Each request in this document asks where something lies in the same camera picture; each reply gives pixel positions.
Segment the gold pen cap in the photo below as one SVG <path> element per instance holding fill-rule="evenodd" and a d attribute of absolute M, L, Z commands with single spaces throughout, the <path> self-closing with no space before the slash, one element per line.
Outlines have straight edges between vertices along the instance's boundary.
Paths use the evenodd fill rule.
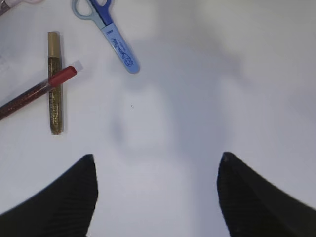
<path fill-rule="evenodd" d="M 56 32 L 48 32 L 48 57 L 60 58 L 60 40 Z"/>

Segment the pen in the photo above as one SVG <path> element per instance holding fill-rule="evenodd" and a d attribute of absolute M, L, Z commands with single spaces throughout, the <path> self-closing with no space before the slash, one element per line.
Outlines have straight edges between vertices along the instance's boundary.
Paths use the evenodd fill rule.
<path fill-rule="evenodd" d="M 27 90 L 23 94 L 19 95 L 15 99 L 6 103 L 0 107 L 0 120 L 26 106 L 32 101 L 50 92 L 52 89 L 58 87 L 62 83 L 68 81 L 70 78 L 77 74 L 76 69 L 73 66 L 69 66 L 54 76 L 46 79 L 31 89 Z"/>
<path fill-rule="evenodd" d="M 56 32 L 48 32 L 48 77 L 61 71 L 60 40 Z M 63 132 L 62 85 L 49 92 L 50 130 L 53 135 Z"/>

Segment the scissor blade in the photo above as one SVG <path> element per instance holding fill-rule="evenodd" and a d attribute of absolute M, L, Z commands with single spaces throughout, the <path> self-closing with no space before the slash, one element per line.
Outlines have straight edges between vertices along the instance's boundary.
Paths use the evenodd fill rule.
<path fill-rule="evenodd" d="M 101 31 L 108 39 L 109 43 L 112 45 L 118 57 L 124 64 L 125 68 L 130 73 L 138 73 L 140 70 L 139 64 L 130 49 L 128 48 L 127 44 L 125 43 L 123 37 L 120 35 L 115 24 L 109 24 Z"/>

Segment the red pen cap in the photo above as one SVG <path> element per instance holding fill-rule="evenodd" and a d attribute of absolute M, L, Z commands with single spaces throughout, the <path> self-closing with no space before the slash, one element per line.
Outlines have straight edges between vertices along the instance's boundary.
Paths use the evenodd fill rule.
<path fill-rule="evenodd" d="M 74 77 L 77 74 L 76 69 L 73 66 L 66 67 L 64 70 L 56 73 L 54 76 L 48 79 L 48 83 L 52 87 L 57 87 L 62 83 L 68 81 L 70 78 Z"/>

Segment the gold glitter pen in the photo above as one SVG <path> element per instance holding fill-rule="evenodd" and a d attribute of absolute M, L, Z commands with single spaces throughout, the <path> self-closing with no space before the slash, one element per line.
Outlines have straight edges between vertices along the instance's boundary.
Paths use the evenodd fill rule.
<path fill-rule="evenodd" d="M 48 77 L 61 71 L 60 39 L 56 32 L 48 32 Z M 50 130 L 53 135 L 61 135 L 63 125 L 63 88 L 62 85 L 49 93 Z"/>

